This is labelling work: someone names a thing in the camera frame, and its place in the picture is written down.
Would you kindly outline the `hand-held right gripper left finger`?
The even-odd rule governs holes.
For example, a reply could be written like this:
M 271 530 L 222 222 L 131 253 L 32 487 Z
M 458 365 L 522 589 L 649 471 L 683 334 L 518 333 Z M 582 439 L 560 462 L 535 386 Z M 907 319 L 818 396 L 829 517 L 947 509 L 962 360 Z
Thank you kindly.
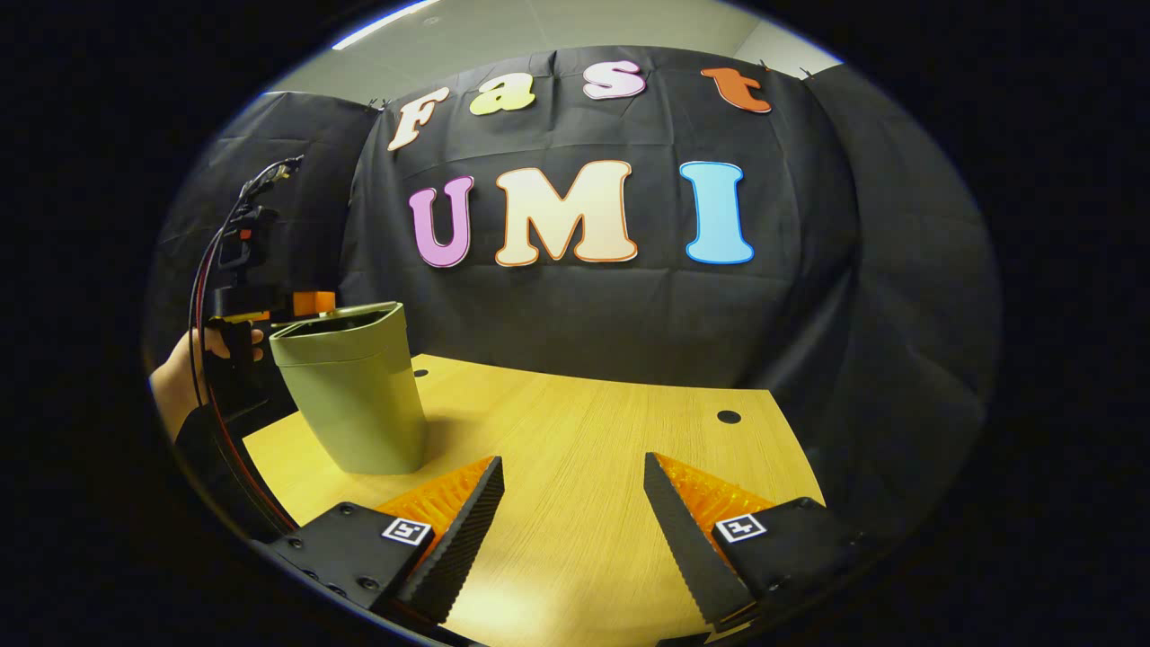
M 338 502 L 256 550 L 378 616 L 439 625 L 463 590 L 505 492 L 500 456 L 476 460 L 376 508 Z

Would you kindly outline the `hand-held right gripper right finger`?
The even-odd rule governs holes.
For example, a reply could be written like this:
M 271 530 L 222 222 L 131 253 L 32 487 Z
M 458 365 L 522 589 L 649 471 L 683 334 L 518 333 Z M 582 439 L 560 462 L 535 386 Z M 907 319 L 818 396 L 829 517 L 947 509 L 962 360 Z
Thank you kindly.
M 776 624 L 841 590 L 882 545 L 812 496 L 773 503 L 659 452 L 643 490 L 703 621 Z

